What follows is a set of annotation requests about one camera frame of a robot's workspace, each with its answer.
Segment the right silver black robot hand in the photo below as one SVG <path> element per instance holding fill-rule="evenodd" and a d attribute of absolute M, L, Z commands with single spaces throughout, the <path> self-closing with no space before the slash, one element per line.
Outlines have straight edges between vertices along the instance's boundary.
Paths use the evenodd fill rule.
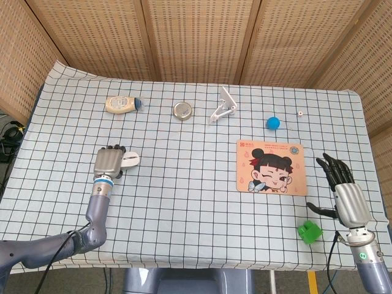
<path fill-rule="evenodd" d="M 316 214 L 337 219 L 347 229 L 350 243 L 370 243 L 375 234 L 367 229 L 371 214 L 361 187 L 355 182 L 352 172 L 343 161 L 323 154 L 316 159 L 323 168 L 334 196 L 334 209 L 322 209 L 310 202 L 306 206 Z"/>

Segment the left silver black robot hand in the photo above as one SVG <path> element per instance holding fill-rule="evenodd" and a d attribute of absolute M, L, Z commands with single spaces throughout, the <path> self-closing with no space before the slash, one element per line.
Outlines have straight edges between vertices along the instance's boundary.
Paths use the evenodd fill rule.
<path fill-rule="evenodd" d="M 126 148 L 120 145 L 108 145 L 98 150 L 94 163 L 94 177 L 105 175 L 111 179 L 120 179 L 123 175 L 121 163 L 125 152 Z"/>

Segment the white wireless computer mouse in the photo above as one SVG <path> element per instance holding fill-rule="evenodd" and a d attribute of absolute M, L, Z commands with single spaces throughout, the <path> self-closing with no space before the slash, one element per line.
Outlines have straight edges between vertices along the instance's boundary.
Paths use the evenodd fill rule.
<path fill-rule="evenodd" d="M 136 152 L 128 151 L 125 152 L 122 161 L 121 161 L 121 169 L 126 170 L 128 168 L 134 167 L 140 163 L 140 157 Z"/>

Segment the cartoon girl mouse pad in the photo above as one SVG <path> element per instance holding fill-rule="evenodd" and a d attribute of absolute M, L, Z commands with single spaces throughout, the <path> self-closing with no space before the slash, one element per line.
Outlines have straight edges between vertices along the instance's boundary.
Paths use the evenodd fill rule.
<path fill-rule="evenodd" d="M 307 195 L 304 148 L 294 143 L 237 141 L 236 188 L 260 194 Z"/>

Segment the green toy block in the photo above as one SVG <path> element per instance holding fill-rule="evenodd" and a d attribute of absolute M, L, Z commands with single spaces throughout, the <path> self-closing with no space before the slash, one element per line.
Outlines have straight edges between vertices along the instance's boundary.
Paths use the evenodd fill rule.
<path fill-rule="evenodd" d="M 305 244 L 312 244 L 323 235 L 322 229 L 311 220 L 307 220 L 303 225 L 300 225 L 297 232 Z"/>

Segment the cream bottle with blue cap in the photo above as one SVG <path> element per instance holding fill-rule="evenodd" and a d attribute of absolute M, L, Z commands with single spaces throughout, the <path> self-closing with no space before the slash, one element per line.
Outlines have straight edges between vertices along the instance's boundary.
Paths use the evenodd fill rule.
<path fill-rule="evenodd" d="M 137 97 L 113 96 L 105 102 L 105 110 L 109 113 L 123 114 L 137 111 L 143 106 L 142 100 Z"/>

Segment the blue checked tablecloth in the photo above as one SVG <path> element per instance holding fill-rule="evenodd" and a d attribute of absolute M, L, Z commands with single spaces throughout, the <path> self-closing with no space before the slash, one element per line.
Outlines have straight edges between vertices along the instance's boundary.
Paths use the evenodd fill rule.
<path fill-rule="evenodd" d="M 128 81 L 55 63 L 43 85 L 0 202 L 0 240 L 30 241 L 85 225 L 96 152 L 123 145 L 139 165 L 114 182 L 107 240 L 68 258 L 76 266 L 231 267 L 277 270 L 352 269 L 350 249 L 332 247 L 337 221 L 314 214 L 311 202 L 332 208 L 333 196 L 316 158 L 327 153 L 352 170 L 369 205 L 392 270 L 392 242 L 359 95 L 353 91 L 228 86 L 234 115 L 214 124 L 216 84 Z M 142 100 L 123 114 L 105 110 L 108 97 Z M 192 106 L 185 121 L 178 102 Z M 266 126 L 279 118 L 278 129 Z M 238 140 L 299 143 L 304 148 L 307 195 L 240 192 Z M 323 235 L 305 244 L 297 228 L 316 223 Z"/>

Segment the round metal tin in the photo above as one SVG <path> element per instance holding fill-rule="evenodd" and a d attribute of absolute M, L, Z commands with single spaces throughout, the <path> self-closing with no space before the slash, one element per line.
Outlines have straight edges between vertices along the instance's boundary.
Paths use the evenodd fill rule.
<path fill-rule="evenodd" d="M 178 102 L 173 107 L 173 115 L 179 120 L 188 120 L 192 116 L 192 106 L 187 102 Z"/>

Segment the grey-blue robot torso base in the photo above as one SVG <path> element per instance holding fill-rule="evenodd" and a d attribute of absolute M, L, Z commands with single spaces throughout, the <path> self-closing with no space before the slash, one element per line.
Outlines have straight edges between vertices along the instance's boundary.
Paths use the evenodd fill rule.
<path fill-rule="evenodd" d="M 128 268 L 122 294 L 255 294 L 250 269 Z"/>

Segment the woven bamboo folding screen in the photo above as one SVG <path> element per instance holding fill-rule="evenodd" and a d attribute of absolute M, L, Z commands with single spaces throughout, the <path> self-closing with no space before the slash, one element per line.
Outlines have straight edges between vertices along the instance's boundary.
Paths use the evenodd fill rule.
<path fill-rule="evenodd" d="M 392 135 L 392 0 L 0 0 L 0 111 L 55 61 L 148 81 L 352 89 Z"/>

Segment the white plastic hinged bracket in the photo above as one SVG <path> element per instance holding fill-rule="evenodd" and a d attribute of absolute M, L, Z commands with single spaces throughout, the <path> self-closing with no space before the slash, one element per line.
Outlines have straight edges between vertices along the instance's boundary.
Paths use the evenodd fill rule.
<path fill-rule="evenodd" d="M 227 115 L 234 115 L 238 105 L 225 87 L 220 88 L 220 99 L 218 107 L 209 118 L 209 123 L 216 122 L 219 118 Z"/>

